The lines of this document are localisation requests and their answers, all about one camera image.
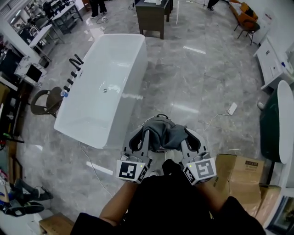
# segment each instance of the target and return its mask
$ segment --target cardboard box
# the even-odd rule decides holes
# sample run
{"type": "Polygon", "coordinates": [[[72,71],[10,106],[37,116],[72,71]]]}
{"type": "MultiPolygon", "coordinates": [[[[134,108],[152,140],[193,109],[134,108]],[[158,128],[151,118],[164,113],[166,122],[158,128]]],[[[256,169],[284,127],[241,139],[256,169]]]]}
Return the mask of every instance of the cardboard box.
{"type": "Polygon", "coordinates": [[[260,186],[261,203],[255,218],[264,226],[281,193],[279,186],[260,186]]]}
{"type": "Polygon", "coordinates": [[[74,222],[59,213],[39,221],[40,229],[48,235],[70,235],[74,222]]]}
{"type": "Polygon", "coordinates": [[[0,83],[0,103],[5,102],[6,97],[7,97],[9,92],[10,92],[10,89],[7,86],[0,83]]]}
{"type": "Polygon", "coordinates": [[[221,154],[215,164],[217,177],[211,180],[214,187],[226,197],[235,197],[255,217],[261,202],[259,182],[264,162],[221,154]]]}

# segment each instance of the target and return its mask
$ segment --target brown chair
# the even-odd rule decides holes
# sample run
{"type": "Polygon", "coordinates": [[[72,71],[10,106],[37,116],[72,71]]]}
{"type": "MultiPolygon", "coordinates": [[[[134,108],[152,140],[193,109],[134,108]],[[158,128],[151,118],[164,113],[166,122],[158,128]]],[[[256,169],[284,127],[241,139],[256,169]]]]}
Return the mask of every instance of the brown chair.
{"type": "Polygon", "coordinates": [[[253,20],[249,20],[249,19],[246,19],[244,20],[243,22],[239,22],[238,25],[236,26],[236,28],[234,29],[234,31],[238,28],[238,26],[241,26],[242,28],[242,32],[240,33],[238,39],[240,38],[241,34],[246,31],[247,34],[250,34],[251,35],[251,43],[250,43],[250,46],[252,45],[252,40],[253,40],[253,35],[255,32],[257,32],[258,30],[260,30],[260,26],[258,23],[256,23],[255,21],[253,20]]]}
{"type": "Polygon", "coordinates": [[[39,91],[31,102],[31,112],[34,115],[51,114],[56,118],[56,112],[58,111],[62,102],[62,97],[60,96],[61,91],[62,90],[60,87],[54,87],[52,90],[39,91]],[[37,100],[43,95],[48,95],[46,100],[46,107],[36,105],[37,100]]]}

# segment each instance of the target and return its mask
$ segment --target white bathtub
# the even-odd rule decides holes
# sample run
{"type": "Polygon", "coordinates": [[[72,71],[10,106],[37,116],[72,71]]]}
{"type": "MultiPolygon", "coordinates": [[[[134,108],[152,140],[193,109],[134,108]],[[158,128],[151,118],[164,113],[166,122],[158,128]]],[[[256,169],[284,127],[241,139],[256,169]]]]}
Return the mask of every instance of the white bathtub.
{"type": "Polygon", "coordinates": [[[147,68],[145,37],[102,35],[83,61],[54,129],[94,148],[121,149],[147,68]]]}

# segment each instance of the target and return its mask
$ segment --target human arm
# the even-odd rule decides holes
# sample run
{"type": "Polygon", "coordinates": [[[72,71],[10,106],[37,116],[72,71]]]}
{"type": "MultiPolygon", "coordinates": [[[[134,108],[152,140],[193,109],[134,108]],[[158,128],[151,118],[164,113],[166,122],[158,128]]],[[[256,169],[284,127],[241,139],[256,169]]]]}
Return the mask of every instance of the human arm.
{"type": "Polygon", "coordinates": [[[204,196],[218,233],[266,234],[261,224],[243,209],[236,198],[224,197],[210,182],[200,183],[196,188],[204,196]]]}
{"type": "Polygon", "coordinates": [[[9,203],[9,196],[8,196],[6,185],[3,185],[3,186],[4,186],[4,196],[0,195],[0,200],[3,202],[9,203]]]}
{"type": "Polygon", "coordinates": [[[218,213],[225,204],[227,197],[224,197],[210,182],[203,182],[196,185],[202,194],[212,214],[218,213]]]}
{"type": "Polygon", "coordinates": [[[138,184],[125,182],[102,209],[99,218],[110,223],[112,226],[118,225],[128,210],[137,187],[138,184]]]}

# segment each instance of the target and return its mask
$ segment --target black faucet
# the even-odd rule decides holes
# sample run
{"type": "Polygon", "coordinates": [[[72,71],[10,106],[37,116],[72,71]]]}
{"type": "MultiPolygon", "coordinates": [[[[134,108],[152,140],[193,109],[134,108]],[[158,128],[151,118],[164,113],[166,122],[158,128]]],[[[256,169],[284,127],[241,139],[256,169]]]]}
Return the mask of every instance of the black faucet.
{"type": "Polygon", "coordinates": [[[70,88],[68,88],[67,86],[64,86],[63,89],[65,89],[67,92],[70,91],[70,88]]]}
{"type": "Polygon", "coordinates": [[[69,62],[71,62],[71,64],[78,70],[78,71],[80,71],[81,70],[81,68],[80,67],[78,67],[76,64],[78,64],[78,65],[81,65],[81,63],[80,62],[78,62],[77,60],[75,60],[75,59],[72,59],[72,58],[70,58],[69,59],[69,62]]]}
{"type": "Polygon", "coordinates": [[[72,85],[74,82],[72,80],[68,79],[68,83],[72,85]]]}
{"type": "Polygon", "coordinates": [[[73,71],[71,71],[70,74],[71,74],[74,78],[77,77],[77,75],[76,75],[73,71]]]}
{"type": "Polygon", "coordinates": [[[81,63],[81,64],[83,64],[84,62],[78,57],[78,55],[77,54],[74,54],[74,56],[78,59],[78,61],[81,63]]]}

